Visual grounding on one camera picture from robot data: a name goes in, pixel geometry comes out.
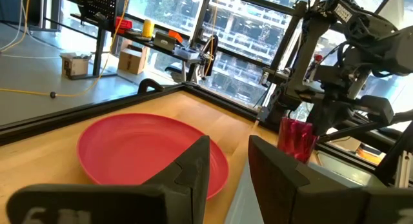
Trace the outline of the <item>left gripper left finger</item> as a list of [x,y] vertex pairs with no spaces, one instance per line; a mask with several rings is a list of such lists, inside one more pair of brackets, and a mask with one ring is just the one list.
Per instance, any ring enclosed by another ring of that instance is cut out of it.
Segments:
[[11,223],[202,223],[210,138],[202,136],[142,185],[35,184],[6,203]]

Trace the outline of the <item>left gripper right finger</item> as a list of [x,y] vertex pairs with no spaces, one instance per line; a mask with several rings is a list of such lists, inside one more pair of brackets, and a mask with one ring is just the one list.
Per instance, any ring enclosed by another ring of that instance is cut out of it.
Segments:
[[410,189],[350,188],[255,135],[248,162],[265,223],[412,223]]

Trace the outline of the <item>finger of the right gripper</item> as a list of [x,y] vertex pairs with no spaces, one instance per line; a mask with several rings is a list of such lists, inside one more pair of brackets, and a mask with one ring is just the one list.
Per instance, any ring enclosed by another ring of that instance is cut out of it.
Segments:
[[390,123],[394,117],[394,111],[390,104],[390,101],[384,97],[377,96],[362,96],[359,100],[362,107],[365,110],[377,116],[377,120],[382,123]]
[[306,122],[312,125],[315,136],[323,135],[334,124],[337,112],[337,103],[315,103]]

